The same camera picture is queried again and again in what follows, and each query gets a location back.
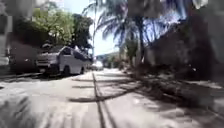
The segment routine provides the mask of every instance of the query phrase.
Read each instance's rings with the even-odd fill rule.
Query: van wheel
[[[82,67],[82,68],[81,68],[81,71],[80,71],[80,74],[84,74],[84,72],[85,72],[85,70],[84,70],[84,68]]]
[[[64,67],[64,70],[62,72],[62,75],[63,76],[69,76],[70,75],[70,68],[69,68],[69,66],[65,66]]]
[[[44,72],[43,74],[41,74],[43,77],[49,77],[50,74],[48,72]]]

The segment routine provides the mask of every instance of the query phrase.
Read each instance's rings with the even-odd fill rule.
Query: white van
[[[45,53],[39,54],[36,65],[45,74],[83,74],[88,61],[77,50],[68,46],[55,46]]]

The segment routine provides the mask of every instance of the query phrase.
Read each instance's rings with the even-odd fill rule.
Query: van windshield
[[[54,47],[52,47],[49,51],[48,51],[48,53],[58,53],[62,48],[63,48],[64,46],[54,46]]]

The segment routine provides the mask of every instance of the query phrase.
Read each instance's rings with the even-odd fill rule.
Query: van window
[[[62,55],[71,55],[71,49],[69,49],[69,48],[65,48],[65,49],[62,51]]]
[[[80,54],[80,53],[78,53],[78,52],[76,52],[76,51],[74,51],[74,57],[75,57],[76,59],[85,61],[85,57],[84,57],[82,54]]]
[[[57,46],[52,47],[48,52],[49,53],[58,53],[63,47],[64,46],[57,45]]]
[[[5,28],[7,26],[7,16],[0,14],[0,34],[5,34]]]

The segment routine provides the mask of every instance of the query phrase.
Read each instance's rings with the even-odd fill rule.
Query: street
[[[60,79],[2,80],[0,87],[0,128],[224,126],[223,117],[152,92],[117,69]]]

